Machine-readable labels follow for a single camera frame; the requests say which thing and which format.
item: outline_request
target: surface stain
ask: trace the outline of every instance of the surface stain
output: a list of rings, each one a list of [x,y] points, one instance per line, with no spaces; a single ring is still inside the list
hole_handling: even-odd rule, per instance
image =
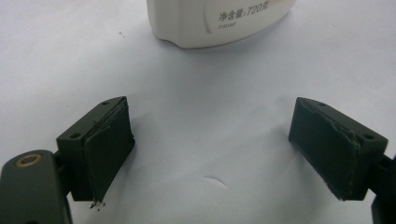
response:
[[[224,183],[224,181],[222,181],[220,178],[218,178],[216,176],[207,175],[207,176],[204,176],[204,179],[206,179],[206,180],[218,185],[221,188],[225,188],[225,189],[228,188],[228,186]]]

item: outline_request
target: white surface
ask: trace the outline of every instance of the white surface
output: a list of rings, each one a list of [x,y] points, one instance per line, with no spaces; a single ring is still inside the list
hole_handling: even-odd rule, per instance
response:
[[[157,39],[146,2],[0,3],[0,165],[126,95],[137,141],[100,212],[75,223],[371,223],[373,193],[338,202],[288,142],[294,101],[325,102],[396,154],[396,2],[297,1],[276,25],[212,49]]]
[[[284,17],[296,0],[148,0],[156,36],[182,48],[227,44]]]

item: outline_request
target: white table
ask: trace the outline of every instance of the white table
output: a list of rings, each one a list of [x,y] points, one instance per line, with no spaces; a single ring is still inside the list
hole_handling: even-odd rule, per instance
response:
[[[298,1],[253,37],[184,50],[144,0],[0,3],[0,165],[125,95],[134,152],[82,223],[372,223],[339,202],[288,141],[296,97],[327,103],[396,154],[396,2]]]

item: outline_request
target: white bottle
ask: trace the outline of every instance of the white bottle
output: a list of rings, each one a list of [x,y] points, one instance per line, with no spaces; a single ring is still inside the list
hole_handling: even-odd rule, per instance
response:
[[[182,48],[234,42],[282,18],[295,0],[148,0],[156,36]]]

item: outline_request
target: scratch on surface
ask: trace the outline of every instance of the scratch on surface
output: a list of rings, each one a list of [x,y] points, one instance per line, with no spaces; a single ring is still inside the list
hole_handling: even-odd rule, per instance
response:
[[[218,185],[222,188],[226,188],[226,189],[228,188],[228,186],[220,178],[218,178],[216,176],[207,175],[207,176],[204,176],[204,179],[207,179],[210,182],[215,183],[216,185]]]

